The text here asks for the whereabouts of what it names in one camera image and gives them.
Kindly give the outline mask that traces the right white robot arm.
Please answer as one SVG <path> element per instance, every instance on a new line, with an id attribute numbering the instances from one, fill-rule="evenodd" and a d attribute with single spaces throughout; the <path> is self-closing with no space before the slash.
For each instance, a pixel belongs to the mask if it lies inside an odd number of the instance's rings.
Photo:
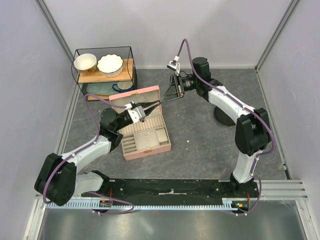
<path id="1" fill-rule="evenodd" d="M 180 74 L 176 56 L 167 67 L 174 71 L 170 85 L 161 102 L 180 99 L 185 92 L 196 90 L 197 94 L 215 106 L 214 117 L 226 126 L 235 126 L 235 144 L 239 150 L 236 167 L 230 175 L 229 191 L 235 197 L 242 196 L 254 184 L 254 170 L 259 156 L 272 140 L 268 113 L 264 108 L 255 109 L 232 95 L 223 84 L 211 76 L 205 57 L 196 57 L 192 73 Z"/>

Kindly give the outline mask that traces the pink jewelry box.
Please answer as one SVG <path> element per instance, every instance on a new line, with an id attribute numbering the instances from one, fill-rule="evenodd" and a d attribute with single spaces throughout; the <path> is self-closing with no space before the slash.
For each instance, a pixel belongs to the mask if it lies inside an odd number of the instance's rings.
<path id="1" fill-rule="evenodd" d="M 160 88 L 157 85 L 118 93 L 109 97 L 109 101 L 118 106 L 124 106 L 130 102 L 145 103 L 154 102 L 160 99 Z M 168 142 L 164 144 L 159 143 L 156 133 L 157 129 L 162 128 L 165 128 L 168 137 Z M 171 141 L 161 106 L 158 106 L 149 116 L 147 116 L 144 122 L 140 121 L 130 124 L 119 132 L 123 135 L 121 147 L 126 161 L 171 150 Z M 150 136 L 144 137 L 143 134 L 147 132 L 150 132 Z"/>

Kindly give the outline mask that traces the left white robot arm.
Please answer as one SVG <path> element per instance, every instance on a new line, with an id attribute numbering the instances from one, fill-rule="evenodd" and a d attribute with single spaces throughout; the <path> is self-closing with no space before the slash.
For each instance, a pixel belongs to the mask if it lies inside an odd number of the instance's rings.
<path id="1" fill-rule="evenodd" d="M 108 154 L 118 147 L 123 135 L 121 129 L 138 122 L 143 122 L 152 111 L 161 105 L 159 100 L 153 102 L 130 102 L 121 106 L 118 113 L 112 104 L 106 108 L 96 124 L 97 134 L 89 142 L 70 152 L 58 155 L 49 154 L 36 179 L 34 189 L 42 194 L 45 204 L 65 205 L 73 196 L 95 193 L 106 196 L 110 185 L 107 177 L 99 171 L 87 174 L 79 172 L 97 158 Z"/>

